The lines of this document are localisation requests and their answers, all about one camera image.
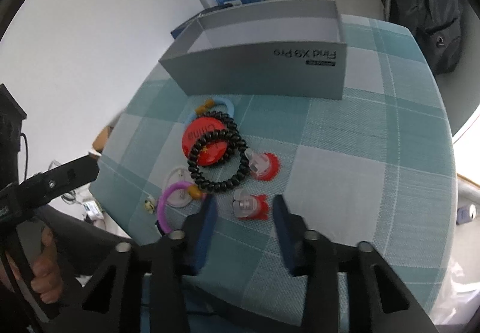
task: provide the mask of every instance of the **table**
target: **table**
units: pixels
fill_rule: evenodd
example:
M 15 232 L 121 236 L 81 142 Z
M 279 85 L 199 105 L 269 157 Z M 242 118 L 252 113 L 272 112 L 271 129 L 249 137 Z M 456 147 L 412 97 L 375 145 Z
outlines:
M 342 101 L 227 96 L 248 145 L 275 153 L 279 175 L 243 183 L 271 204 L 284 194 L 293 213 L 335 242 L 373 242 L 429 311 L 452 245 L 457 207 L 451 132 L 433 75 L 409 31 L 342 16 L 348 44 Z M 121 116 L 99 161 L 95 198 L 141 244 L 156 241 L 155 216 L 143 207 L 165 176 L 186 164 L 183 121 L 207 96 L 187 97 L 157 66 Z M 208 171 L 222 180 L 237 158 Z M 208 262 L 192 281 L 206 291 L 283 322 L 299 324 L 306 279 L 284 268 L 269 221 L 233 217 L 232 193 L 217 196 L 219 218 Z M 169 208 L 174 227 L 198 210 Z M 346 285 L 340 282 L 342 327 Z

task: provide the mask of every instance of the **black bag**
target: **black bag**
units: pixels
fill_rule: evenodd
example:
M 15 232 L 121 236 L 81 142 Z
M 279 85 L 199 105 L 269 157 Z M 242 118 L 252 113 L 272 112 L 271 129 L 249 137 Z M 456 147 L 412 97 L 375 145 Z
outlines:
M 387 20 L 410 30 L 434 75 L 455 69 L 461 54 L 462 0 L 382 0 Z

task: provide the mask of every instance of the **black coiled bracelet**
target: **black coiled bracelet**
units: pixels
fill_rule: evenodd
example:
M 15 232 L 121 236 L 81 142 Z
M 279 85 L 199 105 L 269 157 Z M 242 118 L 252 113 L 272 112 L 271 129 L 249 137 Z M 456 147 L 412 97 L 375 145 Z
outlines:
M 240 153 L 240 165 L 238 171 L 227 180 L 222 182 L 213 182 L 206 179 L 203 173 L 198 168 L 198 155 L 202 148 L 209 142 L 215 141 L 227 141 L 229 147 L 237 149 Z M 207 132 L 202 135 L 195 144 L 191 147 L 188 155 L 188 170 L 190 171 L 191 178 L 195 184 L 201 189 L 208 192 L 225 192 L 227 189 L 234 189 L 237 187 L 245 176 L 250 172 L 248 167 L 248 158 L 245 155 L 247 149 L 247 143 L 243 140 L 239 134 L 229 130 L 214 130 L 213 132 Z
M 237 124 L 233 121 L 233 118 L 231 118 L 230 115 L 228 115 L 225 112 L 207 111 L 206 113 L 200 115 L 199 117 L 215 118 L 216 120 L 219 120 L 220 122 L 222 122 L 229 132 L 232 132 L 233 134 L 239 133 L 237 129 Z M 235 151 L 235 148 L 232 145 L 232 143 L 230 142 L 227 142 L 227 143 L 228 143 L 228 146 L 226 147 L 226 151 L 223 154 L 222 158 L 220 158 L 220 160 L 218 160 L 216 163 L 209 165 L 209 167 L 225 164 L 230 159 L 233 152 Z

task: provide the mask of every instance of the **finger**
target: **finger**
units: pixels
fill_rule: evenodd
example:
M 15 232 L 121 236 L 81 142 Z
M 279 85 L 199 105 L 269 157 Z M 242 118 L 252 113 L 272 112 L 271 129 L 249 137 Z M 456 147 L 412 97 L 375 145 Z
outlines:
M 31 281 L 31 285 L 33 291 L 43 294 L 58 287 L 61 282 L 62 277 L 60 276 L 60 271 L 56 270 L 47 276 L 34 278 Z
M 7 273 L 5 272 L 3 267 L 0 267 L 0 283 L 2 283 L 10 291 L 13 291 L 13 287 L 11 286 L 10 280 L 8 280 Z
M 55 303 L 62 296 L 61 295 L 62 292 L 63 292 L 63 282 L 61 282 L 61 284 L 55 289 L 40 295 L 40 299 L 44 303 Z
M 33 263 L 32 271 L 35 277 L 40 278 L 54 272 L 56 267 L 56 261 L 49 256 L 49 253 L 45 253 L 44 251 Z
M 6 253 L 6 255 L 15 279 L 20 280 L 22 277 L 20 276 L 20 270 L 18 269 L 17 264 L 15 264 L 14 259 L 12 259 L 8 253 Z
M 57 265 L 57 247 L 53 239 L 52 231 L 46 227 L 42 232 L 42 254 L 34 261 L 32 271 L 36 277 L 48 275 Z
M 42 231 L 42 244 L 45 247 L 50 246 L 53 243 L 53 233 L 50 228 L 45 227 Z

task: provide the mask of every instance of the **screw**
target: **screw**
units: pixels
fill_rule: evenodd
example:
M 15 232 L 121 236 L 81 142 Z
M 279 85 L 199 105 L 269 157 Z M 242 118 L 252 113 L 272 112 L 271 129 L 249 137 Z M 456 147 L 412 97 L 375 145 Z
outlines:
M 372 252 L 374 247 L 371 246 L 370 242 L 362 241 L 360 244 L 358 244 L 358 249 L 360 252 Z
M 303 238 L 315 241 L 320 238 L 320 234 L 315 230 L 307 230 L 305 233 L 303 233 Z
M 121 242 L 115 246 L 117 252 L 125 253 L 131 249 L 131 245 L 128 242 Z
M 183 230 L 174 230 L 169 234 L 169 239 L 184 239 L 185 232 Z

